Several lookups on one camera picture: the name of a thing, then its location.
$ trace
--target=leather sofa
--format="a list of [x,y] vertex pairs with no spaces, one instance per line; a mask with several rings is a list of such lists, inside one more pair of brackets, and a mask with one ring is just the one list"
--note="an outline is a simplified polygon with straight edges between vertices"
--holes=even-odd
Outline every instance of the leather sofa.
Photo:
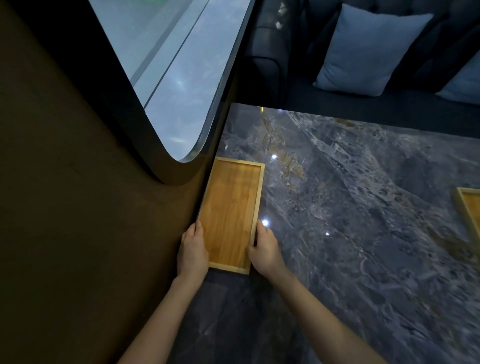
[[[239,102],[480,138],[480,107],[434,94],[480,49],[479,0],[259,1],[240,61]],[[434,14],[379,97],[312,86],[343,2],[375,13]]]

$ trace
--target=light blue pillow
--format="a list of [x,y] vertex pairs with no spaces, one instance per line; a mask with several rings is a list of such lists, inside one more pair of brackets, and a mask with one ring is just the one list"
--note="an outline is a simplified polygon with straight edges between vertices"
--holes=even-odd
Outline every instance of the light blue pillow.
[[379,96],[432,14],[374,14],[342,5],[324,65],[313,85],[326,91]]
[[450,101],[480,105],[480,50],[436,95]]

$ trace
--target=marble table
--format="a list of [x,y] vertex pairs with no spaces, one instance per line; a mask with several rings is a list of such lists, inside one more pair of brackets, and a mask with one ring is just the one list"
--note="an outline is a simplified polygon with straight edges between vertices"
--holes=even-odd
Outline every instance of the marble table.
[[[479,363],[480,274],[450,195],[480,140],[232,104],[217,156],[265,163],[287,266],[389,363]],[[171,363],[319,363],[252,269],[210,269]]]

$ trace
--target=right hand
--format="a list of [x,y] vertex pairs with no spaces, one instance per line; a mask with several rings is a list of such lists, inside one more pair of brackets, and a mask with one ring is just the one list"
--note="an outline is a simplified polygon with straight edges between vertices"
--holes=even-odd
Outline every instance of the right hand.
[[269,281],[287,269],[275,235],[271,229],[265,229],[260,220],[257,221],[257,246],[248,245],[245,250],[255,269]]

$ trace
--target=brown wall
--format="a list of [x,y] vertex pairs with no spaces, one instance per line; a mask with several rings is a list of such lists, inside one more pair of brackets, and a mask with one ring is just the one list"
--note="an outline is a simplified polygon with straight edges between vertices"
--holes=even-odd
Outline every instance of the brown wall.
[[3,0],[0,49],[0,363],[104,363],[168,288],[206,167],[149,177]]

